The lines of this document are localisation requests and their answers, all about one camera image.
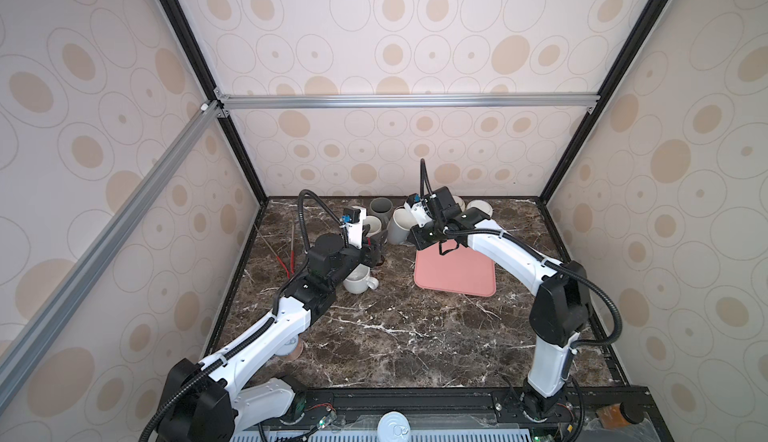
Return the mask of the beige ceramic mug front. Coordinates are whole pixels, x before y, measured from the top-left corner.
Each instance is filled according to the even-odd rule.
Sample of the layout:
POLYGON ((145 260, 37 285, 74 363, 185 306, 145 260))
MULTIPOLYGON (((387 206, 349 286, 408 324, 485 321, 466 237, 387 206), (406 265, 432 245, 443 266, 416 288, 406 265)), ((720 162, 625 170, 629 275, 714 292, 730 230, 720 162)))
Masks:
POLYGON ((379 280, 372 275, 371 268, 360 264, 344 280, 343 287, 351 294, 360 295, 368 290, 376 290, 379 284, 379 280))

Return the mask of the light grey ceramic mug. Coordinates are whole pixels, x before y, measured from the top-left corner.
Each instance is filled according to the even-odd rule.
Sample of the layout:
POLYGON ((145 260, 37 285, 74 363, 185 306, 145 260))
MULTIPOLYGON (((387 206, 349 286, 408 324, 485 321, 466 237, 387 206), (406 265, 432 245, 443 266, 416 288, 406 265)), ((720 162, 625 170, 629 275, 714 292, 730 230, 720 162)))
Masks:
POLYGON ((417 221, 409 209, 396 209, 388 223, 388 243, 390 245, 405 244, 410 234, 410 229, 416 224, 417 221))

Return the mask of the dark grey ceramic mug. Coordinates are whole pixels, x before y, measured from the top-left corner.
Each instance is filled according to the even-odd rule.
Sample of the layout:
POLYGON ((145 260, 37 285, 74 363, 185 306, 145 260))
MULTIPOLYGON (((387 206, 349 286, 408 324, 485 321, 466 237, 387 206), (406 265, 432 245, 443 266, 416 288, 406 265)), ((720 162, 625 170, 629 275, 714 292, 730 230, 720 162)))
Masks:
POLYGON ((394 212, 394 204, 388 198, 375 198, 369 204, 369 212, 382 221, 383 225, 389 223, 394 212))

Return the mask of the white ceramic mug back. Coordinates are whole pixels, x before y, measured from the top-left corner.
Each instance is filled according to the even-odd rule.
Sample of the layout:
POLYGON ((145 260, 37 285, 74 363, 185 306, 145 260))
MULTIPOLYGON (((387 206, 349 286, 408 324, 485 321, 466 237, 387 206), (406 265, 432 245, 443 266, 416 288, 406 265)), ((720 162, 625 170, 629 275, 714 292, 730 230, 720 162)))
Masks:
POLYGON ((493 207, 484 200, 472 200, 467 204, 467 208, 471 209, 478 209, 485 213, 489 218, 493 216, 493 207))

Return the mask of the pinkish white ceramic mug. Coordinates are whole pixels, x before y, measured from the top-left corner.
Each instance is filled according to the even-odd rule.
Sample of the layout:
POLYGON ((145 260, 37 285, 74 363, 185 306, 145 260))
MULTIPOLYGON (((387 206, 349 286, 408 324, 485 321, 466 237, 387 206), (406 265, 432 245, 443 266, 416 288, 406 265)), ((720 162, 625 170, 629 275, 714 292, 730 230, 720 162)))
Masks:
POLYGON ((383 231, 382 221, 376 216, 366 216, 363 221, 363 232, 367 238, 379 236, 383 231))

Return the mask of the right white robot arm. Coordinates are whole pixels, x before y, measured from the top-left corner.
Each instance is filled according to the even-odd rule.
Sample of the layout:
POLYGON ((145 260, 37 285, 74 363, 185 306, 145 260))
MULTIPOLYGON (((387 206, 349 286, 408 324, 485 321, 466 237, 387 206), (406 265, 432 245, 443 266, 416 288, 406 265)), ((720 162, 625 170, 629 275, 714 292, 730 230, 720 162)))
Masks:
POLYGON ((562 397, 578 350, 609 346, 619 339, 623 322, 617 305, 587 279, 580 264, 545 256, 479 208, 462 211, 448 188, 432 188, 425 160, 420 161, 419 193, 408 197, 405 208, 416 220, 408 240, 417 250, 436 246, 446 256, 471 249, 510 273, 534 296, 529 324, 536 344, 520 406, 532 421, 545 420, 562 397), (594 313, 592 295, 609 310, 613 329, 603 338, 583 340, 581 331, 594 313))

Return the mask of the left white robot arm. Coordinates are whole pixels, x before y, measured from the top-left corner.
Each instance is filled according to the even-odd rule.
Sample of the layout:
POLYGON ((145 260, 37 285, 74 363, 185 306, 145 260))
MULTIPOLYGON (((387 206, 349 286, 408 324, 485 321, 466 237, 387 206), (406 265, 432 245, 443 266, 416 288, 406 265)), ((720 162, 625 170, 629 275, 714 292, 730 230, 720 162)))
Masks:
POLYGON ((297 391, 282 379, 259 387, 248 381, 273 356, 291 349, 337 299, 337 289, 357 269, 381 260, 381 246, 367 235, 366 211, 354 206, 332 218, 335 233, 311 242, 304 202, 326 203, 310 190, 297 198, 305 259, 277 291, 267 314, 219 351, 198 363, 181 360, 169 372, 142 441, 228 441, 238 432, 285 415, 297 391))

